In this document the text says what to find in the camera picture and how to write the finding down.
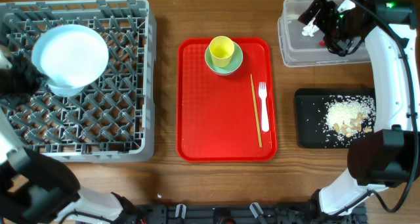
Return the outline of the light blue bowl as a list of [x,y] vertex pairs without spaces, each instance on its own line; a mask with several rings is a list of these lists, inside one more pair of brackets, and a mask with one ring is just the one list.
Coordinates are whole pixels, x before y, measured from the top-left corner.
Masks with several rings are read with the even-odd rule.
[[48,82],[47,85],[51,92],[59,97],[72,97],[84,89],[84,87],[57,86],[52,82]]

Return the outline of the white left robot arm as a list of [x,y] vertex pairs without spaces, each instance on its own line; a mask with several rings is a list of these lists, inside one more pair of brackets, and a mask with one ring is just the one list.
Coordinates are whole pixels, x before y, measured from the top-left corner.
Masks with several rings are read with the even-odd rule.
[[73,172],[25,147],[1,114],[1,219],[15,223],[147,223],[126,197],[82,187]]

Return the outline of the red snack wrapper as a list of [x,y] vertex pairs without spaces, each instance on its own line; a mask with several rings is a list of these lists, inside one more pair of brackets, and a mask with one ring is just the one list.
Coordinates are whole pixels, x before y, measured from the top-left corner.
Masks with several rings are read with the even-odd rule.
[[325,43],[325,41],[324,41],[324,40],[320,41],[320,42],[319,42],[319,46],[321,46],[321,47],[326,47],[326,43]]

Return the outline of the white napkin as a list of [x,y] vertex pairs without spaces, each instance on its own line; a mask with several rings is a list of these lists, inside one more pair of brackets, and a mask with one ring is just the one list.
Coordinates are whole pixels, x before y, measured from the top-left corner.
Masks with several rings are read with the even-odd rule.
[[314,37],[314,34],[319,30],[319,27],[314,23],[315,19],[313,18],[302,31],[303,36]]

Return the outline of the light blue plate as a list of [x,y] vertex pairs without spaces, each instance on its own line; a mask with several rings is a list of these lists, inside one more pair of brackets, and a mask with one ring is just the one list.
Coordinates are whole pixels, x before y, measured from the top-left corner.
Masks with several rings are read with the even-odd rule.
[[84,87],[102,75],[109,61],[108,46],[96,31],[65,24],[47,30],[35,42],[31,62],[55,87]]

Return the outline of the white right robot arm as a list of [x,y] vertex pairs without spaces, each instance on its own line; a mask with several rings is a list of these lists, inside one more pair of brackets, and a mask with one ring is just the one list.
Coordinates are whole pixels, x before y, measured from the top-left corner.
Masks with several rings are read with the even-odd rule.
[[346,0],[340,9],[313,0],[299,21],[324,34],[327,50],[352,54],[359,38],[370,57],[375,86],[373,133],[348,150],[346,170],[311,198],[317,217],[349,215],[371,196],[404,186],[391,212],[399,210],[419,177],[419,76],[415,42],[419,25],[415,5],[405,0]]

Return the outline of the rice and peanut scraps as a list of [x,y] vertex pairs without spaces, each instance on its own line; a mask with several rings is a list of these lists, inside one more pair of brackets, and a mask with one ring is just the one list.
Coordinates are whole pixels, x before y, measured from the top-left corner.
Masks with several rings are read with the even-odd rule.
[[323,132],[338,141],[357,139],[373,132],[375,99],[365,95],[331,95],[325,103]]

